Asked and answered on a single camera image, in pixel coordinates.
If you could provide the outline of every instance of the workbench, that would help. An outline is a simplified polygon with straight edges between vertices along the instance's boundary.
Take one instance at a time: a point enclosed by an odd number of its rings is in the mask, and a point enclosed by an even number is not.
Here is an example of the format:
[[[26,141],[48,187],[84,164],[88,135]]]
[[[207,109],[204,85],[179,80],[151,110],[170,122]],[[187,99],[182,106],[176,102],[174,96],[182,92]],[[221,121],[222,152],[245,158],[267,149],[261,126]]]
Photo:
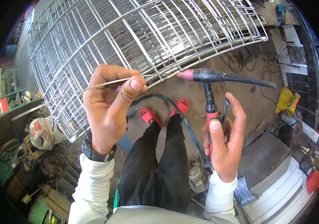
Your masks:
[[[278,23],[276,18],[276,5],[282,3],[283,5],[286,4],[284,0],[274,0],[274,2],[264,2],[265,7],[260,4],[253,3],[256,11],[259,13],[260,16],[264,17],[265,22],[263,22],[264,26],[275,26]],[[296,18],[294,13],[290,10],[286,10],[285,14],[285,25],[292,24],[292,25],[300,25],[299,20]]]

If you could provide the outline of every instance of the left hand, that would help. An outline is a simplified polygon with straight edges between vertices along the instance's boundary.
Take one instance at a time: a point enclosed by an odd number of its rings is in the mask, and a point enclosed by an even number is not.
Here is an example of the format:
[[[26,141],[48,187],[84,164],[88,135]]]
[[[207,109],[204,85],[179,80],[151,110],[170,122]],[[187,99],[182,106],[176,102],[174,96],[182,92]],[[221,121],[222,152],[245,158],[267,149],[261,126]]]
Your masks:
[[[88,87],[130,78],[120,88],[121,83],[101,86],[86,90],[83,104],[92,131],[92,148],[95,152],[106,155],[121,139],[126,131],[126,114],[133,100],[139,93],[146,92],[146,81],[139,71],[125,69],[117,65],[99,65]]]

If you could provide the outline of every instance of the white long sleeve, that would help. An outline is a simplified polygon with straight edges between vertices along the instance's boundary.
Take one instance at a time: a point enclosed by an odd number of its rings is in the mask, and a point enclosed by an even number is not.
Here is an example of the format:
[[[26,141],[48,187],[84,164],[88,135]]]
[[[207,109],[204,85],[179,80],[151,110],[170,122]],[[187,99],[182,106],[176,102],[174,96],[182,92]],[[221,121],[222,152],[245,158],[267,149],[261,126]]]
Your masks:
[[[107,220],[107,200],[110,178],[113,176],[114,160],[107,163],[94,162],[84,154],[80,155],[82,172],[78,180],[71,205],[71,223],[216,223],[238,224],[234,217],[233,190],[237,179],[224,183],[215,172],[210,177],[210,187],[206,199],[204,217],[191,217],[182,213],[152,206],[124,206],[116,209]]]
[[[209,177],[209,190],[205,201],[204,217],[213,223],[236,223],[233,208],[233,194],[238,179],[230,183],[223,182],[216,171]]]
[[[110,178],[115,161],[95,162],[81,154],[80,165],[82,172],[72,195],[75,202],[71,204],[68,223],[106,223]]]

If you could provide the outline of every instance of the air conditioner unit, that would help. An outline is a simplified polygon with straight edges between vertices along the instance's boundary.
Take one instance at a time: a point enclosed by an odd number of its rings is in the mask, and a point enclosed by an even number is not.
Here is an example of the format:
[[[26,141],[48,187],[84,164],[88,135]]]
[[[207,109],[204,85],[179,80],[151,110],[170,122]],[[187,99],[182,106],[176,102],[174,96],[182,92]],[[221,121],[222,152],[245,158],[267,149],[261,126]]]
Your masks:
[[[308,69],[304,46],[287,43],[279,54],[284,86],[296,92],[309,92]]]

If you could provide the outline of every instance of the right hand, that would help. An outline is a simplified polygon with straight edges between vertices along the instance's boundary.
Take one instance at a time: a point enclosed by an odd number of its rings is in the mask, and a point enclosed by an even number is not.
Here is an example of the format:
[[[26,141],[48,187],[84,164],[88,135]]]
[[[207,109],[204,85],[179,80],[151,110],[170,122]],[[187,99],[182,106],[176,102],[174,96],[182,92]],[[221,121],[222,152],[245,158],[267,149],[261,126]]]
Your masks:
[[[212,166],[219,174],[223,182],[232,182],[237,177],[237,169],[242,154],[244,130],[246,127],[247,115],[239,101],[229,92],[225,93],[232,112],[235,116],[234,123],[227,117],[227,127],[224,136],[222,125],[217,119],[209,123],[210,137],[213,143]],[[209,155],[208,126],[203,127],[203,141],[206,155]]]

